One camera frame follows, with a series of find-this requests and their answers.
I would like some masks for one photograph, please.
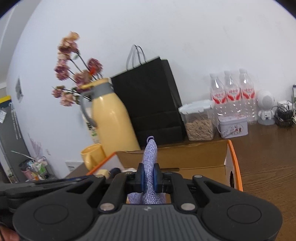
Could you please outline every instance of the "sticker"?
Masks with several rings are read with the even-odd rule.
[[[221,136],[223,138],[229,136],[229,135],[238,135],[243,131],[244,127],[241,124],[235,124],[235,125],[231,125],[227,128],[226,131],[224,131],[223,133],[221,133]]]
[[[244,99],[253,99],[255,96],[254,88],[242,89],[242,96]]]
[[[239,89],[229,89],[227,91],[227,100],[229,102],[236,101],[241,99],[241,94]]]
[[[212,98],[216,104],[224,104],[227,102],[226,94],[224,91],[212,94]]]

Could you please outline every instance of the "yellow thermos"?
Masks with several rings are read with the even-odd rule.
[[[87,121],[96,128],[106,156],[115,151],[140,150],[126,107],[114,93],[108,79],[100,79],[83,85],[82,89],[92,88],[80,96],[80,108]],[[91,96],[92,118],[83,103],[84,96]]]

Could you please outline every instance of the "container lid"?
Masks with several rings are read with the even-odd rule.
[[[220,125],[228,125],[247,121],[247,117],[243,114],[234,114],[229,116],[219,116],[218,120]]]
[[[192,113],[202,113],[205,110],[212,109],[214,102],[212,100],[199,100],[191,104],[185,104],[179,108],[179,112],[186,115]]]

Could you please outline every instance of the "yellow mug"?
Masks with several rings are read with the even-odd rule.
[[[106,158],[101,144],[93,144],[81,151],[81,157],[86,168],[90,171]]]

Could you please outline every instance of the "black paper bag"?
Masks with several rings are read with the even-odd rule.
[[[141,146],[153,135],[157,144],[183,141],[181,100],[167,60],[159,57],[112,77],[115,93],[130,115]]]

